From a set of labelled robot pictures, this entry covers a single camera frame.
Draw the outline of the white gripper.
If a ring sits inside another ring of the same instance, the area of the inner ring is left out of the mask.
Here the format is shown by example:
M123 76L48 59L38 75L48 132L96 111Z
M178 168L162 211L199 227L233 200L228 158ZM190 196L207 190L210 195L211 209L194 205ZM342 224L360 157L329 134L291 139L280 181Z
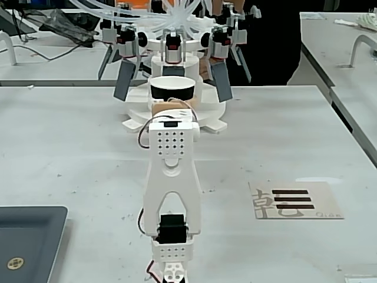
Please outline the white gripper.
M183 122L197 122L197 116L189 108L172 108L160 111L153 115L152 122L160 122L165 120L179 120Z

